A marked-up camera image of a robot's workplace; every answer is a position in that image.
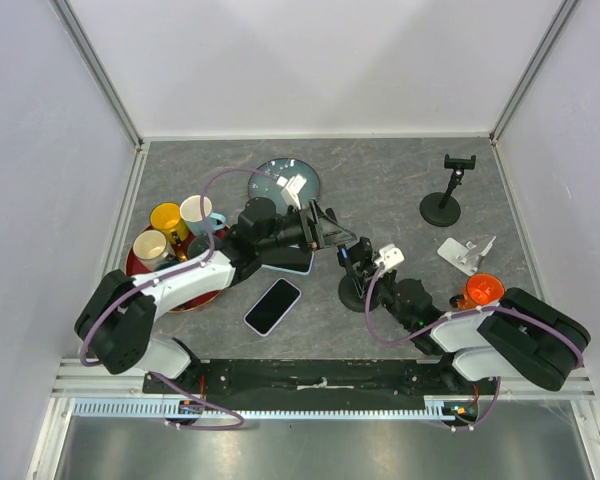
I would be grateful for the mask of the light blue phone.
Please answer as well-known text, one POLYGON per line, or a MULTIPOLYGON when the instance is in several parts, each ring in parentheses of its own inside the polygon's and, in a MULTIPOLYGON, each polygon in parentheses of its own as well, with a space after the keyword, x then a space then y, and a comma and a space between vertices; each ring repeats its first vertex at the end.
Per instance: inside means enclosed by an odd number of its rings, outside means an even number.
POLYGON ((313 252, 304 252, 297 246, 289 246, 263 252, 262 267, 274 271, 308 275, 314 261, 313 252))

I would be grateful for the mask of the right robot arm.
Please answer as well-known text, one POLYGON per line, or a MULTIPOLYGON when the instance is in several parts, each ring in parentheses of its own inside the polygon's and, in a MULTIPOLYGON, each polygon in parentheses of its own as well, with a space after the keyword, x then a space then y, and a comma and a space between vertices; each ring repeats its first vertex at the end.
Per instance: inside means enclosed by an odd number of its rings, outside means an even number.
POLYGON ((385 345, 411 342, 427 355, 450 358, 438 368, 447 392, 463 392, 489 377, 519 376, 547 391, 559 391, 572 371, 584 365, 589 331, 568 315, 511 287, 486 305, 443 312, 420 281, 395 281, 377 269, 365 287, 367 328, 385 345), (388 340, 377 334, 370 312, 383 306, 408 334, 388 340))

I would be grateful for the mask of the black phone stand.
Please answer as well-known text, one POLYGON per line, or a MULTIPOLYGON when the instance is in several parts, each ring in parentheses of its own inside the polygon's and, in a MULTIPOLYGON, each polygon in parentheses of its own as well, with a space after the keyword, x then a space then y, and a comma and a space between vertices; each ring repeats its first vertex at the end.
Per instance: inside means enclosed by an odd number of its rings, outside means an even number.
POLYGON ((444 168, 451 171, 450 179, 444 192, 433 192, 426 195, 419 204, 422 218, 436 227, 454 225, 461 216, 461 206, 452 196, 453 191, 462 184, 466 170, 474 170, 477 156, 469 158, 444 157, 444 168))
POLYGON ((338 285, 338 297, 353 312, 365 311, 369 285, 377 270, 374 262, 376 257, 371 240, 367 237, 361 237, 350 247, 338 246, 338 264, 345 270, 345 276, 338 285))

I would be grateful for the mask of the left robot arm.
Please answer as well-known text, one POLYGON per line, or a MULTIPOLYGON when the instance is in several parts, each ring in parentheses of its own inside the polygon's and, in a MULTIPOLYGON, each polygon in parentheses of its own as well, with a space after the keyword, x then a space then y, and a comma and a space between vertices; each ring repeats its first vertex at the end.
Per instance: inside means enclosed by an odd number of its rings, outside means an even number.
POLYGON ((271 200, 252 199, 228 233, 193 259, 137 276, 120 269, 107 273, 75 323, 83 342, 81 361, 101 365, 112 375, 139 368, 163 375, 178 393, 191 392, 200 378, 196 358, 176 339, 153 335, 162 315, 247 280, 261 268, 266 251, 297 246, 312 252, 355 238, 332 210, 322 210, 316 201, 300 209, 289 207, 281 215, 271 200))

